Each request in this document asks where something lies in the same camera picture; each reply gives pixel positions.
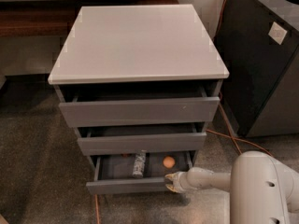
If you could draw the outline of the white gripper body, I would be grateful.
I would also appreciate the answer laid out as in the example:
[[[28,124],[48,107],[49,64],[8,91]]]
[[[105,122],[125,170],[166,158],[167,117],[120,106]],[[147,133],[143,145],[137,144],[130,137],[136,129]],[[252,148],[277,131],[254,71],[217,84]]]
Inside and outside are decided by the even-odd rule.
[[[188,190],[185,172],[176,172],[173,174],[173,188],[174,192],[186,192]]]

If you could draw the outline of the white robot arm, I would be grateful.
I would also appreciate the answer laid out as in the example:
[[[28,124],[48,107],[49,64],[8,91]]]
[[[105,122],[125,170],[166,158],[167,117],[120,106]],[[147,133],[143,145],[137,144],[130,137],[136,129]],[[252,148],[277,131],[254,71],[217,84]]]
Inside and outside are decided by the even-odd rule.
[[[299,211],[299,174],[258,151],[237,157],[229,173],[193,167],[165,176],[175,193],[220,189],[230,193],[230,224],[291,224]]]

